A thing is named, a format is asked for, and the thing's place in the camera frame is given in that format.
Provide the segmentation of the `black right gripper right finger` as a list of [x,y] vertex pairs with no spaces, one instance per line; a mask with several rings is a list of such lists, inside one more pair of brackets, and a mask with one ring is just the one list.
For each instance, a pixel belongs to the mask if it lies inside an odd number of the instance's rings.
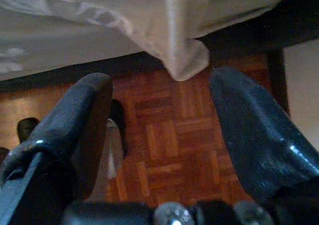
[[245,192],[266,201],[283,189],[318,196],[319,153],[270,92],[230,67],[209,85],[233,167]]

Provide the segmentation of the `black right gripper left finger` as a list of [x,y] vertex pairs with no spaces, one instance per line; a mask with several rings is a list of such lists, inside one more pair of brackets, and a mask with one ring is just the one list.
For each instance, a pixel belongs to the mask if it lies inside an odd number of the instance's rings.
[[3,225],[57,225],[92,193],[104,147],[113,85],[103,73],[80,79],[10,151],[0,168]]

